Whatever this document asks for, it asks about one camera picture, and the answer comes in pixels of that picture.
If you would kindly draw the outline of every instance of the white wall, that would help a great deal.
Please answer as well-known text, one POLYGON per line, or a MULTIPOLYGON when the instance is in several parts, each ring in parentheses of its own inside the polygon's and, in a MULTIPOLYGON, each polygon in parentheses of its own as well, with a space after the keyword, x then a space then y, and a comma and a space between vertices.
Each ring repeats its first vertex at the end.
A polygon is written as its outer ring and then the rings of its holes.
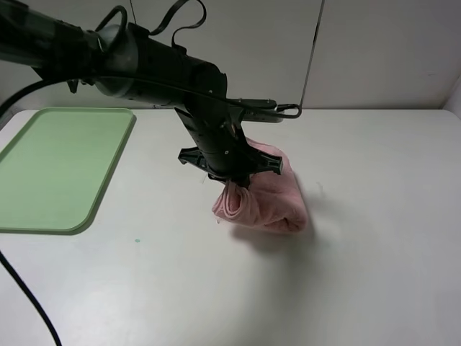
POLYGON ((438 108, 461 72, 461 1, 326 0, 304 106, 438 108))

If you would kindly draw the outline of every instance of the pink cloth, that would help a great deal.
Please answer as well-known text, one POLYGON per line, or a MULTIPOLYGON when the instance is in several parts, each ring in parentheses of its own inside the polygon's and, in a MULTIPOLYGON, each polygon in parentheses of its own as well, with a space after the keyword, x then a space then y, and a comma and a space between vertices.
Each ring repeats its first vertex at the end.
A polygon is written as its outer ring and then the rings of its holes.
POLYGON ((302 231, 308 212, 287 156, 278 148, 248 139, 248 144, 271 155, 281 156, 282 175, 262 172, 250 177, 248 189, 226 182, 224 191, 212 208, 224 220, 253 229, 277 233, 302 231))

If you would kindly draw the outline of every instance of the pink towel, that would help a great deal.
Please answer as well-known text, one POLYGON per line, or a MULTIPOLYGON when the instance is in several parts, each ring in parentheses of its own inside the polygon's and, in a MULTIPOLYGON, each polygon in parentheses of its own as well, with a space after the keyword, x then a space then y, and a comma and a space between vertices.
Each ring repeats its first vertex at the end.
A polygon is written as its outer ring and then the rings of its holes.
POLYGON ((302 231, 308 212, 287 156, 278 148, 248 139, 248 144, 271 155, 281 156, 282 175, 262 172, 250 177, 248 189, 226 182, 224 191, 212 208, 224 220, 253 229, 276 233, 302 231))

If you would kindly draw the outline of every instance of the wire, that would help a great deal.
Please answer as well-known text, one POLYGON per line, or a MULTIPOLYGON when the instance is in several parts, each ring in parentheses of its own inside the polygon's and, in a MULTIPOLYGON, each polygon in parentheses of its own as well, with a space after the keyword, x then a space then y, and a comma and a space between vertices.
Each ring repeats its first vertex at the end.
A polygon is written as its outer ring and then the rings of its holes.
MULTIPOLYGON (((174 3, 172 7, 168 10, 168 12, 165 14, 165 17, 162 19, 160 25, 153 31, 151 31, 150 36, 156 36, 160 33, 162 33, 166 27, 170 24, 170 21, 173 19, 174 15, 178 10, 183 7, 184 4, 186 4, 189 0, 178 0, 174 3)), ((202 18, 195 24, 193 25, 188 25, 185 27, 180 27, 179 29, 176 29, 173 32, 173 36, 171 37, 171 46, 173 48, 177 48, 178 45, 174 42, 174 37, 178 33, 178 31, 183 30, 183 29, 197 29, 198 27, 201 27, 203 23, 205 23, 205 20, 207 20, 207 8, 203 4, 202 0, 196 0, 201 6, 203 10, 203 15, 202 18)))
POLYGON ((21 98, 27 96, 28 94, 31 94, 39 89, 48 87, 50 85, 58 84, 58 83, 63 83, 65 81, 73 81, 76 79, 97 79, 97 78, 122 78, 122 79, 136 79, 138 81, 144 81, 146 83, 152 83, 152 84, 157 84, 162 87, 166 88, 171 88, 175 90, 179 90, 182 92, 187 92, 190 94, 195 94, 197 96, 201 97, 206 97, 208 99, 214 99, 216 101, 221 101, 224 103, 227 103, 228 105, 233 105, 236 107, 243 108, 245 110, 250 110, 252 112, 255 112, 256 114, 260 115, 266 115, 269 117, 277 117, 277 118, 282 118, 282 119, 296 119, 300 117, 301 112, 303 111, 301 109, 300 105, 290 105, 292 108, 297 109, 297 113, 295 115, 288 115, 288 114, 280 114, 277 112, 272 112, 268 110, 262 110, 257 107, 252 107, 250 105, 246 105, 242 102, 239 101, 234 101, 232 99, 227 99, 225 97, 217 96, 215 94, 211 94, 208 92, 202 92, 201 90, 198 89, 193 89, 189 88, 187 86, 182 86, 181 84, 176 84, 174 82, 170 81, 164 81, 161 79, 156 79, 150 76, 144 76, 142 74, 134 74, 134 73, 129 73, 129 72, 116 72, 116 71, 101 71, 99 73, 94 73, 94 74, 89 74, 86 76, 67 76, 67 77, 62 77, 59 79, 51 79, 51 80, 44 80, 44 81, 38 81, 34 84, 31 84, 29 86, 26 86, 25 88, 19 90, 16 94, 13 94, 10 98, 8 98, 1 106, 0 106, 0 119, 3 116, 3 114, 16 102, 18 102, 21 98))
POLYGON ((299 106, 295 103, 287 103, 283 105, 277 105, 277 111, 283 112, 284 110, 296 110, 299 106))
POLYGON ((5 256, 1 253, 0 251, 0 263, 5 267, 6 271, 11 275, 13 280, 16 282, 16 284, 21 288, 22 292, 26 295, 26 297, 29 298, 29 301, 32 303, 32 305, 35 307, 35 310, 37 310, 38 314, 40 317, 42 317, 43 321, 46 324, 46 327, 51 333, 51 336, 53 337, 53 340, 55 341, 56 346, 62 346, 61 340, 59 339, 59 335, 56 332, 55 327, 53 326, 53 323, 51 323, 51 320, 49 319, 48 315, 46 314, 45 310, 43 310, 42 306, 34 296, 34 293, 30 291, 30 289, 27 287, 27 285, 22 281, 21 277, 19 274, 14 270, 11 264, 9 264, 8 260, 5 258, 5 256))
POLYGON ((107 23, 115 17, 117 13, 120 13, 122 16, 122 20, 120 22, 119 29, 117 31, 117 34, 115 34, 114 39, 112 42, 109 44, 109 47, 105 50, 104 56, 107 57, 109 56, 110 53, 112 53, 117 46, 122 42, 123 39, 123 34, 125 34, 126 28, 127 28, 127 23, 128 23, 128 13, 125 7, 123 6, 116 6, 112 9, 109 14, 99 23, 99 25, 96 28, 96 32, 102 30, 107 23))

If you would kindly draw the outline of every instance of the cable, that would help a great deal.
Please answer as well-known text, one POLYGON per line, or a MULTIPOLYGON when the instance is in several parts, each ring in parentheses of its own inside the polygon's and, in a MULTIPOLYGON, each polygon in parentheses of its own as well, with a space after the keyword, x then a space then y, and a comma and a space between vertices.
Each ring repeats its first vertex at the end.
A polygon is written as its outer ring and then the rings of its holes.
MULTIPOLYGON (((186 4, 189 0, 178 0, 170 9, 168 12, 165 14, 165 17, 162 19, 160 25, 153 31, 151 31, 150 36, 156 36, 160 33, 162 33, 166 27, 170 24, 170 21, 173 19, 174 15, 178 10, 183 7, 184 4, 186 4)), ((197 2, 202 6, 203 10, 203 15, 202 18, 195 24, 193 25, 188 25, 185 27, 180 27, 179 29, 176 29, 173 32, 173 36, 171 37, 171 46, 173 48, 178 48, 178 45, 174 42, 174 37, 178 33, 178 31, 183 30, 183 29, 197 29, 198 27, 201 27, 203 23, 205 23, 205 20, 207 20, 207 8, 203 4, 202 0, 197 0, 197 2)))
POLYGON ((73 81, 76 79, 97 79, 97 78, 122 78, 122 79, 137 79, 138 81, 144 81, 146 83, 152 83, 152 84, 157 84, 163 87, 179 90, 182 92, 188 92, 190 94, 195 94, 197 96, 201 97, 206 97, 208 99, 214 99, 216 101, 221 101, 224 103, 227 103, 228 105, 233 105, 236 107, 243 108, 245 110, 250 110, 252 112, 255 112, 256 114, 261 114, 261 115, 266 115, 269 117, 278 117, 282 119, 296 119, 300 117, 301 112, 303 111, 301 109, 300 105, 290 105, 293 106, 293 108, 297 109, 297 113, 295 115, 288 115, 288 114, 279 114, 277 112, 272 112, 268 110, 262 110, 257 107, 252 107, 250 105, 246 105, 244 103, 241 103, 239 101, 234 101, 231 99, 227 99, 225 97, 220 97, 215 94, 211 94, 208 92, 202 92, 201 90, 189 88, 187 86, 182 86, 180 84, 175 84, 170 81, 163 81, 161 79, 155 79, 150 76, 144 76, 142 74, 134 74, 134 73, 128 73, 128 72, 115 72, 115 71, 101 71, 99 73, 95 74, 89 74, 87 76, 67 76, 67 77, 62 77, 59 79, 53 79, 53 80, 44 80, 44 81, 38 81, 34 84, 31 84, 29 86, 26 86, 24 89, 19 90, 16 94, 13 94, 10 98, 8 98, 1 106, 0 106, 0 120, 3 114, 16 102, 18 102, 21 98, 27 96, 28 94, 35 92, 39 89, 48 87, 50 85, 58 84, 58 83, 63 83, 65 81, 73 81))
POLYGON ((284 110, 296 110, 298 108, 298 105, 295 103, 287 103, 283 105, 277 105, 277 111, 278 112, 283 112, 284 110))
POLYGON ((117 31, 117 34, 115 35, 114 39, 112 42, 109 44, 109 47, 105 50, 104 56, 107 57, 109 56, 110 53, 112 53, 115 48, 122 42, 123 39, 123 34, 125 34, 126 28, 127 28, 127 23, 128 23, 128 13, 125 7, 123 6, 116 6, 112 9, 111 12, 99 23, 99 25, 96 28, 96 32, 102 30, 107 23, 115 17, 117 13, 120 13, 122 16, 122 20, 120 21, 120 26, 117 31))
POLYGON ((5 258, 5 256, 1 253, 0 251, 0 263, 5 267, 6 271, 11 275, 13 280, 16 282, 16 284, 21 288, 22 292, 26 295, 26 297, 29 298, 29 301, 32 303, 32 305, 35 307, 37 310, 38 314, 40 317, 42 317, 43 321, 46 324, 46 327, 51 333, 51 336, 53 337, 53 340, 55 341, 56 346, 62 346, 61 340, 59 339, 59 335, 56 332, 55 327, 53 326, 53 323, 51 323, 51 320, 49 319, 48 315, 46 314, 45 310, 43 310, 42 306, 34 296, 34 294, 30 291, 30 289, 27 287, 27 285, 22 281, 21 277, 19 274, 14 270, 11 264, 9 264, 8 260, 5 258))

